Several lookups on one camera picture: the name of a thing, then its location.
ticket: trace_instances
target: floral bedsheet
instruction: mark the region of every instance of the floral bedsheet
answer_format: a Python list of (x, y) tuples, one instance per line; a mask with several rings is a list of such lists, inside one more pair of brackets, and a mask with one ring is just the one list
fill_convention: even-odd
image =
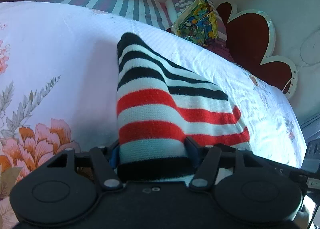
[[(65, 148), (88, 151), (118, 138), (116, 52), (125, 32), (136, 33), (153, 50), (232, 97), (245, 115), (254, 154), (301, 165), (306, 146), (285, 97), (281, 107), (267, 108), (266, 102), (277, 101), (281, 92), (262, 81), (255, 85), (248, 73), (216, 54), (97, 10), (0, 3), (0, 229), (17, 223), (9, 202), (15, 183)], [(286, 122), (292, 122), (289, 133)]]

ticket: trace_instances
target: striped sock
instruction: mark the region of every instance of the striped sock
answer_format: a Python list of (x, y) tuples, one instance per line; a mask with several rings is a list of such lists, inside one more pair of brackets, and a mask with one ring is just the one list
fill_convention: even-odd
[(186, 136), (200, 145), (249, 141), (239, 108), (215, 84), (162, 57), (138, 36), (118, 43), (118, 174), (156, 180), (194, 173)]

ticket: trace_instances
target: colorful pillow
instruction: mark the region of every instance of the colorful pillow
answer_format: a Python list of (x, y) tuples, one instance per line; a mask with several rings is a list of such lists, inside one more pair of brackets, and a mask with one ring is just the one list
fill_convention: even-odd
[(217, 20), (207, 0), (196, 0), (187, 7), (172, 25), (171, 31), (199, 46), (217, 38)]
[[(182, 14), (182, 12), (191, 4), (194, 3), (196, 0), (172, 0), (172, 3), (174, 5), (174, 8), (176, 10), (177, 16)], [(218, 24), (218, 39), (221, 41), (226, 41), (227, 40), (227, 31), (226, 27), (223, 24), (223, 21), (221, 17), (219, 16), (219, 13), (217, 12), (216, 8), (214, 7), (213, 3), (209, 0), (207, 0), (208, 3), (213, 7), (213, 12), (216, 15), (217, 19), (217, 24)]]

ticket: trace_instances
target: round pad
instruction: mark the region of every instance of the round pad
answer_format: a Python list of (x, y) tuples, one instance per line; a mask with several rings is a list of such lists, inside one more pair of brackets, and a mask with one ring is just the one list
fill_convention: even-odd
[(224, 178), (216, 185), (214, 197), (228, 214), (259, 224), (293, 220), (302, 203), (295, 183), (262, 168), (245, 168)]
[(12, 189), (10, 203), (17, 217), (36, 224), (59, 224), (93, 206), (97, 192), (90, 180), (65, 168), (45, 171), (30, 173)]

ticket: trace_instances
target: red heart-shaped headboard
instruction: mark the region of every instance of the red heart-shaped headboard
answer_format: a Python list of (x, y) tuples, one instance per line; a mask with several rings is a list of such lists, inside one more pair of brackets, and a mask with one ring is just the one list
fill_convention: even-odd
[(282, 56), (272, 56), (276, 35), (270, 17), (263, 11), (245, 10), (235, 14), (234, 5), (222, 3), (217, 7), (226, 24), (227, 48), (235, 63), (268, 84), (283, 90), (290, 98), (296, 89), (297, 69)]

